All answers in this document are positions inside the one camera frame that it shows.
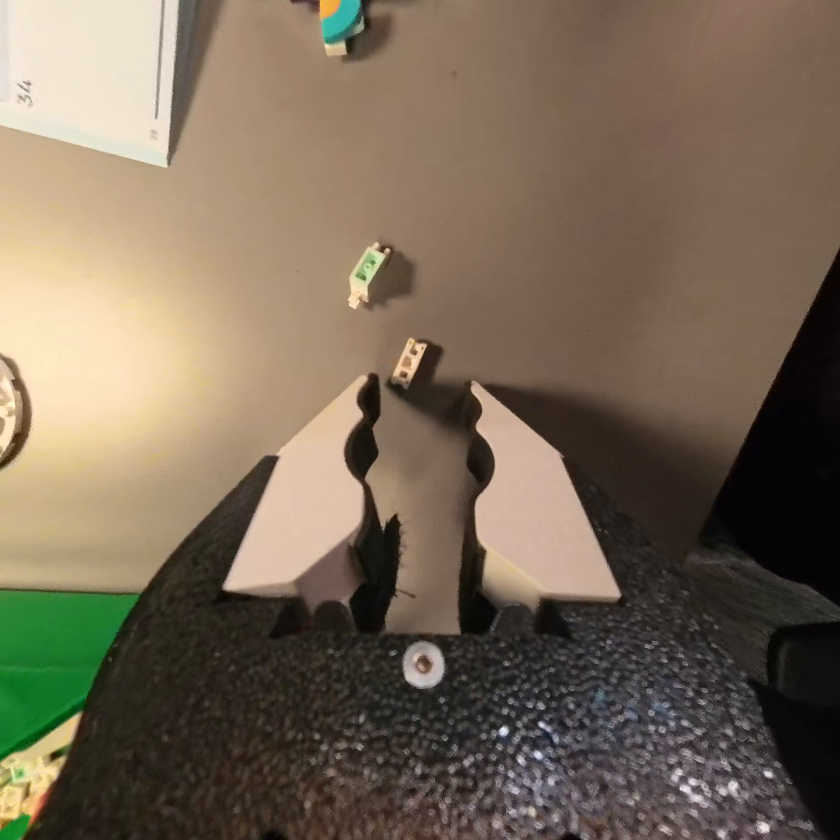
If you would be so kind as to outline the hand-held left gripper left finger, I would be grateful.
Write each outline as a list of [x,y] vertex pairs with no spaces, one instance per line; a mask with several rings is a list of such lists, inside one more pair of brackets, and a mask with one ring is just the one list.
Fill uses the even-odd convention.
[[381,537],[366,480],[380,412],[379,377],[360,375],[280,448],[224,593],[350,606]]

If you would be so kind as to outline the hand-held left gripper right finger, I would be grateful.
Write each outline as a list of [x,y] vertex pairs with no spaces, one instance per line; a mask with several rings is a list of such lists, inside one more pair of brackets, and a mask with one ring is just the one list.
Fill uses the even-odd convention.
[[487,388],[465,392],[467,470],[461,609],[616,604],[622,594],[562,455]]

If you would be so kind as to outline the small white lego bracket piece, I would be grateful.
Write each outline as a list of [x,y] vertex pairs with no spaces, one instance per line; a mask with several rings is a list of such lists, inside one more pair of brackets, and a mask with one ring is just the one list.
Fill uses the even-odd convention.
[[390,377],[390,387],[407,391],[422,366],[428,342],[409,338]]

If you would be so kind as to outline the green and white lego piece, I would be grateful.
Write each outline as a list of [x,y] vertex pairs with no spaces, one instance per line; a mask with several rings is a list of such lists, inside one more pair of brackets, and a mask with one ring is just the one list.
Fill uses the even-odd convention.
[[378,241],[364,250],[349,276],[348,304],[351,309],[356,310],[361,304],[370,302],[374,280],[382,273],[392,253],[390,246],[382,245]]

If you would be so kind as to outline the pile of loose lego pieces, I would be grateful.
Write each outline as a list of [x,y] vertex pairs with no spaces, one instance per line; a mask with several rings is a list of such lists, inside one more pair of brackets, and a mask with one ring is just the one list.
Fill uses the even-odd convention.
[[1,838],[24,838],[43,810],[61,772],[83,712],[69,717],[30,747],[1,762]]

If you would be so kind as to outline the teal and orange lego assembly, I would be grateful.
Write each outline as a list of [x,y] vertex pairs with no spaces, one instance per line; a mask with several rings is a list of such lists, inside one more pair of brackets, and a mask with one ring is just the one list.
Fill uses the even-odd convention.
[[293,1],[318,12],[325,54],[343,58],[348,55],[349,41],[365,27],[362,1]]

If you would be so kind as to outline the lego instruction booklet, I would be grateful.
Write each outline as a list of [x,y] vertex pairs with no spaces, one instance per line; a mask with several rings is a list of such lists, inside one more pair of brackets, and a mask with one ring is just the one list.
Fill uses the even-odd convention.
[[197,6],[2,1],[2,127],[168,167]]

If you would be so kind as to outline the round grey and white part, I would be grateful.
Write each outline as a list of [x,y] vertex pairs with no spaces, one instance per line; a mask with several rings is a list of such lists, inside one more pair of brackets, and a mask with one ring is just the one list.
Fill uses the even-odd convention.
[[27,444],[33,407],[16,363],[1,355],[1,469],[9,467]]

